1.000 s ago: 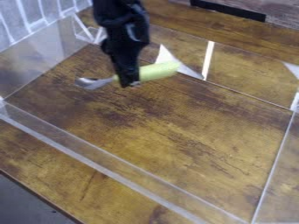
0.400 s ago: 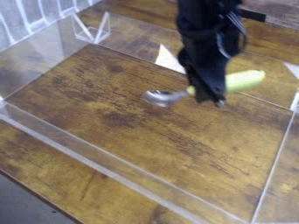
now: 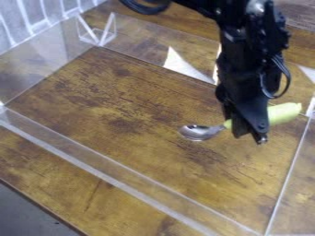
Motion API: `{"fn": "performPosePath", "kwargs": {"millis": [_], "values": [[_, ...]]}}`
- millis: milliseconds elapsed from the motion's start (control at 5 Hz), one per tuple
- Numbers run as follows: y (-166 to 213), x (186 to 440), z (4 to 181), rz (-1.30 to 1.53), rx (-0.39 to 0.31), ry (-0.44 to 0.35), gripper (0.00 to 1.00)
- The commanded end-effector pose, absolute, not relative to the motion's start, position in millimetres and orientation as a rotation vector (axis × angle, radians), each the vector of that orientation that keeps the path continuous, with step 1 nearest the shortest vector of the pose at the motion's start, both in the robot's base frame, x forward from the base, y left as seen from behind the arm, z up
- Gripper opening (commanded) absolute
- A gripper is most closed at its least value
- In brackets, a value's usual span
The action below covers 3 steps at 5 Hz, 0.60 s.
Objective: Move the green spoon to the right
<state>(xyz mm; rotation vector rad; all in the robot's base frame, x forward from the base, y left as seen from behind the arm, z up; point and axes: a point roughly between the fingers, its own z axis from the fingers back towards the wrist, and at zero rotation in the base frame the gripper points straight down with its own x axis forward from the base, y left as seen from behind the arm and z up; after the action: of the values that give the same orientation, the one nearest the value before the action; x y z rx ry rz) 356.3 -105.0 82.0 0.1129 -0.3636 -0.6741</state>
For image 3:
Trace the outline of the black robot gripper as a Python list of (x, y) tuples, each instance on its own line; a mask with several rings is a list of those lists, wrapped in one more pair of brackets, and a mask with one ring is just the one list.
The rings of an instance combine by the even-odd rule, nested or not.
[(268, 100), (280, 98), (288, 74), (281, 51), (288, 46), (288, 31), (272, 29), (220, 30), (221, 53), (216, 59), (219, 86), (215, 96), (224, 118), (231, 120), (235, 138), (252, 135), (257, 145), (268, 141)]

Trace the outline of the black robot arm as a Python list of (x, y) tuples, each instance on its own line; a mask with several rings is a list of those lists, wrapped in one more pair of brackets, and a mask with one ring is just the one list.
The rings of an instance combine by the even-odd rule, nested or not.
[(272, 118), (268, 101), (283, 96), (291, 83), (283, 53), (291, 34), (273, 0), (185, 0), (184, 6), (215, 20), (221, 52), (216, 58), (215, 96), (233, 136), (268, 140)]

